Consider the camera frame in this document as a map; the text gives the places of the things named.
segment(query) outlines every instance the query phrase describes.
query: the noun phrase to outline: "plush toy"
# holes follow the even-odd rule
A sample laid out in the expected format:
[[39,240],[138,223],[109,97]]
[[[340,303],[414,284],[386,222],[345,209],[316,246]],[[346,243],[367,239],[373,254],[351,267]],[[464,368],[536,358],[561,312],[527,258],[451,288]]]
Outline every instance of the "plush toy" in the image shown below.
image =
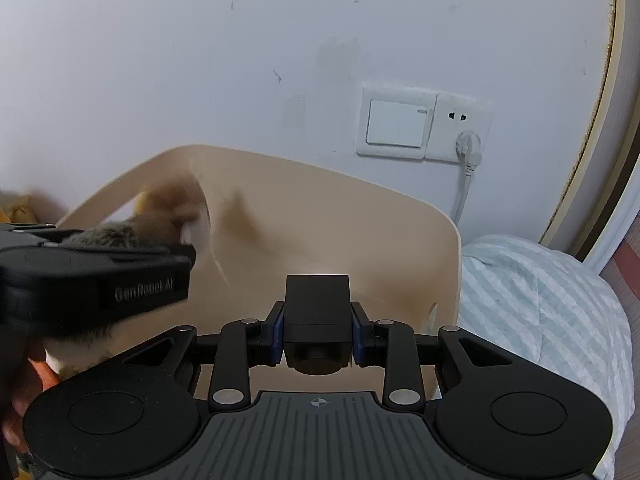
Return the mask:
[[[191,175],[175,176],[144,190],[125,221],[105,222],[74,234],[62,246],[154,247],[180,243],[183,226],[198,219],[204,194]],[[71,338],[46,338],[47,362],[62,380],[110,357],[111,326]]]
[[12,224],[37,224],[38,218],[32,211],[30,205],[30,197],[28,195],[21,196],[12,203],[5,213],[0,208],[0,222]]

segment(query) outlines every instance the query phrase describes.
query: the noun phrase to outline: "white power cable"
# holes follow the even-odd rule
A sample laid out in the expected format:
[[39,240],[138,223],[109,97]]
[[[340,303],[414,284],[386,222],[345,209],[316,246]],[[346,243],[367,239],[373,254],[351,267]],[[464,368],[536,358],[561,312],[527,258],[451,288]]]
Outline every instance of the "white power cable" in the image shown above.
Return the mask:
[[456,151],[465,168],[465,181],[463,183],[462,193],[458,200],[456,212],[453,215],[453,223],[458,225],[462,211],[465,208],[466,197],[469,194],[469,187],[471,187],[471,179],[474,176],[474,171],[482,162],[482,149],[478,134],[470,130],[459,134],[456,139]]

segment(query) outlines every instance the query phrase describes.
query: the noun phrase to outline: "white wall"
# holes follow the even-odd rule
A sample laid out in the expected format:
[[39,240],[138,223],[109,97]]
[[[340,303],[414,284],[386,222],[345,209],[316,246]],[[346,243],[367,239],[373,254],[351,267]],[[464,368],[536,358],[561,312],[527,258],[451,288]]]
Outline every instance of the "white wall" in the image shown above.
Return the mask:
[[0,189],[72,207],[204,142],[450,212],[457,167],[355,155],[359,85],[388,81],[493,104],[463,238],[537,239],[588,130],[609,18],[610,0],[0,0]]

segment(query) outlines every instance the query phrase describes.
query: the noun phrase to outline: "hand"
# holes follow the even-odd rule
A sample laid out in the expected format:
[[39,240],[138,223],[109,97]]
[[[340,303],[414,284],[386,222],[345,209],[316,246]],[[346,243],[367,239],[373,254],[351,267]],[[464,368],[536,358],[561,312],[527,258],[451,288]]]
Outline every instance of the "hand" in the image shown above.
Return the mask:
[[11,389],[11,406],[2,416],[2,436],[16,451],[26,453],[29,449],[22,433],[22,418],[33,400],[44,390],[60,382],[49,368],[42,342],[29,339],[20,369]]

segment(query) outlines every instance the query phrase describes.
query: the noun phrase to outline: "wall socket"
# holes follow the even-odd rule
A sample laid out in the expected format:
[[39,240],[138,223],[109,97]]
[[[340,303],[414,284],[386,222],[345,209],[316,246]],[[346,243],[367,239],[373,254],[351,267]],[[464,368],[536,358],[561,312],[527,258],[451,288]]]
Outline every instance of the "wall socket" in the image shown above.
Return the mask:
[[493,116],[489,105],[466,97],[438,94],[424,158],[459,162],[456,139],[467,130],[478,134],[481,150],[484,151]]

